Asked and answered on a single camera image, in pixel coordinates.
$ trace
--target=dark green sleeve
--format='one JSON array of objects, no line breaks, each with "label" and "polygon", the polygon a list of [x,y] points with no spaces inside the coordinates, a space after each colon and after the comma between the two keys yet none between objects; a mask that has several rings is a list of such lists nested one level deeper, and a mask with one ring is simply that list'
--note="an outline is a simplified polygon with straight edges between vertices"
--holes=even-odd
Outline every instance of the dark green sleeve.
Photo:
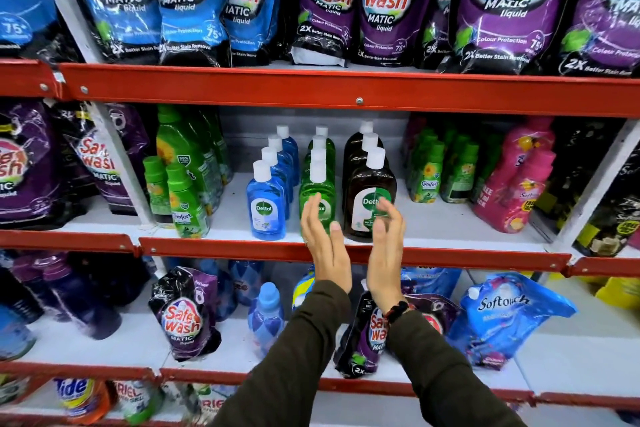
[{"label": "dark green sleeve", "polygon": [[419,311],[406,312],[391,325],[387,347],[402,363],[422,416],[434,427],[526,427]]},{"label": "dark green sleeve", "polygon": [[316,282],[266,358],[210,425],[308,427],[320,376],[348,314],[347,294],[330,280]]}]

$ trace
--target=brown bottle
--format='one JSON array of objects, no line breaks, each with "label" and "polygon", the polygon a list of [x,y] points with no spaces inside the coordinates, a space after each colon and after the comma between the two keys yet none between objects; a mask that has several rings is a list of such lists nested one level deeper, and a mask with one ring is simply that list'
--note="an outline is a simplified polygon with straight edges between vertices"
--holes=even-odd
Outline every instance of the brown bottle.
[{"label": "brown bottle", "polygon": [[353,240],[371,241],[374,220],[386,216],[377,208],[380,197],[396,201],[396,177],[385,167],[385,154],[379,147],[370,150],[367,164],[356,169],[347,183],[343,230]]}]

